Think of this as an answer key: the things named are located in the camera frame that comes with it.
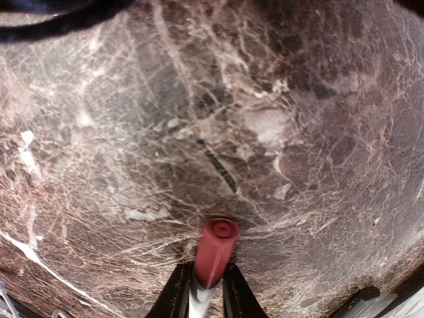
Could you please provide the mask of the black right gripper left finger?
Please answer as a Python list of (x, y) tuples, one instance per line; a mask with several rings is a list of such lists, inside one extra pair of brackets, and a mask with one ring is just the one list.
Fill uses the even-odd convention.
[(193, 264), (178, 264), (145, 318), (186, 318)]

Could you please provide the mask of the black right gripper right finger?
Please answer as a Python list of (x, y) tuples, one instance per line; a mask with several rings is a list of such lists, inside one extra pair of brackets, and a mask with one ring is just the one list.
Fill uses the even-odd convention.
[(268, 318), (236, 264), (223, 275), (223, 317)]

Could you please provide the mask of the red white marker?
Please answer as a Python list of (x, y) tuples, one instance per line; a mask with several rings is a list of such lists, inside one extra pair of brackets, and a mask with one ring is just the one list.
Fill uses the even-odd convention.
[(233, 255), (240, 227), (229, 219), (214, 218), (205, 222), (197, 244), (189, 290), (188, 317), (205, 317)]

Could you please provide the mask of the navy blue student backpack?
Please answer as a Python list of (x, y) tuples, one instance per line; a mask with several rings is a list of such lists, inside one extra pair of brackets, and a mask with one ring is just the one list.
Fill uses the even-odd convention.
[(87, 30), (128, 9), (131, 0), (103, 1), (2, 1), (1, 10), (28, 14), (51, 14), (40, 23), (1, 27), (1, 43), (33, 42)]

